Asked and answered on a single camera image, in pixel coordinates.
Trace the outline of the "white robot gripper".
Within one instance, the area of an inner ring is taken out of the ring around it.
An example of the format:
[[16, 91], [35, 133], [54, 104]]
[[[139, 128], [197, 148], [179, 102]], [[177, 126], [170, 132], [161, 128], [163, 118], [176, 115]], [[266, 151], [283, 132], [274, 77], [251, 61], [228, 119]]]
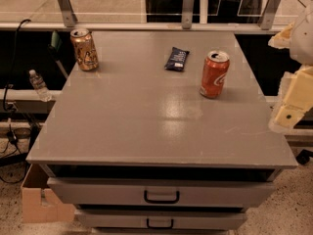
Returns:
[[270, 47], [289, 49], [291, 58], [302, 64], [295, 73], [286, 71], [281, 79], [278, 102], [268, 126], [278, 133], [292, 130], [313, 108], [313, 2], [301, 12], [294, 23], [268, 41]]

